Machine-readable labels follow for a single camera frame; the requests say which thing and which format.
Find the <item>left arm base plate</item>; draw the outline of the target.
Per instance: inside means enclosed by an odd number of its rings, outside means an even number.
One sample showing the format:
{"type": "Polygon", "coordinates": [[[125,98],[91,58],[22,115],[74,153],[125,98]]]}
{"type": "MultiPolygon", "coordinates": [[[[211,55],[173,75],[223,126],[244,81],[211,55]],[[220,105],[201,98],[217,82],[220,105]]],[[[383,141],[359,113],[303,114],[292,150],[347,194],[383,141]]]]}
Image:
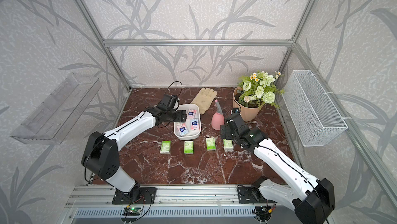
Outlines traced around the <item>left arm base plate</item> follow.
{"type": "Polygon", "coordinates": [[[134,187],[130,192],[123,193],[116,190],[112,204],[153,204],[156,196],[156,187],[134,187]]]}

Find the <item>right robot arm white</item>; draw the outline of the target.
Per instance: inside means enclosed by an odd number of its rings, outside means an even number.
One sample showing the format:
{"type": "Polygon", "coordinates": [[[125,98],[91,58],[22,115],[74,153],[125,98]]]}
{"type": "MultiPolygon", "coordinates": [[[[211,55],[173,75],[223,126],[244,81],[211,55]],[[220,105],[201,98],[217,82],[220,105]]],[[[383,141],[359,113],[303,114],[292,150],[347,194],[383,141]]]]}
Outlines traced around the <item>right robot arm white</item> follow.
{"type": "Polygon", "coordinates": [[[236,142],[268,164],[285,185],[261,176],[250,187],[244,187],[241,203],[279,203],[296,214],[303,224],[323,224],[335,209],[335,189],[326,178],[319,180],[286,156],[267,134],[250,128],[239,113],[226,117],[221,125],[221,138],[236,142]]]}

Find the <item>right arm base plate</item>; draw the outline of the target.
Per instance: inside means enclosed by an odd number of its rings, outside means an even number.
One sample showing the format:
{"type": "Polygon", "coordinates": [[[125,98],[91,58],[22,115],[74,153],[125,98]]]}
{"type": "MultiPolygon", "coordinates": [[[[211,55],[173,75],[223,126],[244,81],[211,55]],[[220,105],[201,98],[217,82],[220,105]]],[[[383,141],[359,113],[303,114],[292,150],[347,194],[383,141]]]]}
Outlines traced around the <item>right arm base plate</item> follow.
{"type": "Polygon", "coordinates": [[[237,185],[236,190],[239,203],[268,203],[268,200],[253,186],[237,185]]]}

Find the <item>green tissue pack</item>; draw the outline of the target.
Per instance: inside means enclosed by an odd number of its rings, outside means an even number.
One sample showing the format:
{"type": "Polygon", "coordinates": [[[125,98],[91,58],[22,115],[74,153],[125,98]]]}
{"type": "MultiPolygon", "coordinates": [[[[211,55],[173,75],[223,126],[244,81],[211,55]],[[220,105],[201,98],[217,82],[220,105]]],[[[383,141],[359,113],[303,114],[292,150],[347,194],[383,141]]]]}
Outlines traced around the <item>green tissue pack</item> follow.
{"type": "Polygon", "coordinates": [[[223,147],[225,151],[232,151],[234,144],[232,140],[223,139],[223,147]]]}
{"type": "Polygon", "coordinates": [[[194,153],[194,142],[193,141],[185,141],[184,142],[184,154],[189,155],[194,153]]]}
{"type": "Polygon", "coordinates": [[[169,154],[171,152],[171,141],[162,141],[160,154],[169,154]]]}
{"type": "Polygon", "coordinates": [[[206,138],[206,148],[208,151],[216,150],[216,140],[214,137],[206,138]]]}

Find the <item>pink Tempo tissue pack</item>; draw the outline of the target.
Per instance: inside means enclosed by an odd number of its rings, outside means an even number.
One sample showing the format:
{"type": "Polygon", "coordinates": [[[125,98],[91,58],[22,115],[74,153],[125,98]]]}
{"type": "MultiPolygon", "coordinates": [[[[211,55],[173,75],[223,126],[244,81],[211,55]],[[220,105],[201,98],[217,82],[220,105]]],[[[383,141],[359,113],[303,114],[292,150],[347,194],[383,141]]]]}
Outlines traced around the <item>pink Tempo tissue pack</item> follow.
{"type": "Polygon", "coordinates": [[[187,111],[187,119],[195,119],[196,110],[190,109],[187,111]]]}

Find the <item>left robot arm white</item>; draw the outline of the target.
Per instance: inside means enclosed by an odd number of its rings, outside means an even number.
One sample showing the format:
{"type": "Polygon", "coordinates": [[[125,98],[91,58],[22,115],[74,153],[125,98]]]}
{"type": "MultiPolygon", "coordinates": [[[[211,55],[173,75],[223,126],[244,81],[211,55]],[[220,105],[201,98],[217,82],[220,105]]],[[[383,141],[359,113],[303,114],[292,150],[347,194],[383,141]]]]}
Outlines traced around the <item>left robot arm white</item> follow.
{"type": "Polygon", "coordinates": [[[122,193],[129,193],[136,181],[120,165],[119,151],[141,133],[162,124],[182,123],[186,110],[148,108],[135,118],[105,133],[94,132],[87,141],[81,164],[122,193]]]}

